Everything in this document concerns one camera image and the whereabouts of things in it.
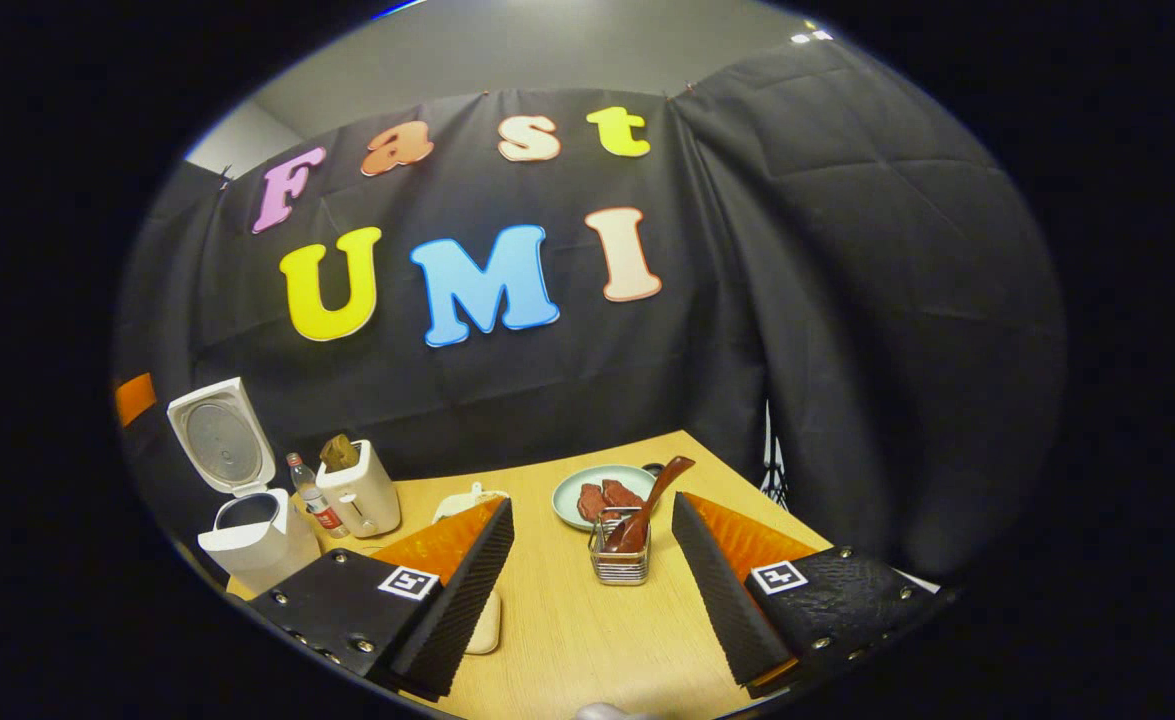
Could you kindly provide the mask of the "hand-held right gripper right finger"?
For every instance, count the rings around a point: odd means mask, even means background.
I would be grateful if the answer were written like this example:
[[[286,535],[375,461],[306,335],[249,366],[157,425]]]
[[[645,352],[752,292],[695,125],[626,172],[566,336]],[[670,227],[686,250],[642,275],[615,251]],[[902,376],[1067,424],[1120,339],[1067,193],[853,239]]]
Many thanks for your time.
[[[751,697],[828,682],[953,601],[861,550],[815,550],[697,494],[677,496],[671,530],[730,674]]]

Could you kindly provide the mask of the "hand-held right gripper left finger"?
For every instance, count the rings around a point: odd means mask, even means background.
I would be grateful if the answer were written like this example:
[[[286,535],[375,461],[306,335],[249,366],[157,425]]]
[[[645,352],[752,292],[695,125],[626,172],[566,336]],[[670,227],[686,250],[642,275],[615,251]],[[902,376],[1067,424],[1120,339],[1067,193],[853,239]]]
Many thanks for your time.
[[[513,544],[513,506],[495,497],[372,556],[337,549],[247,606],[368,682],[446,697]]]

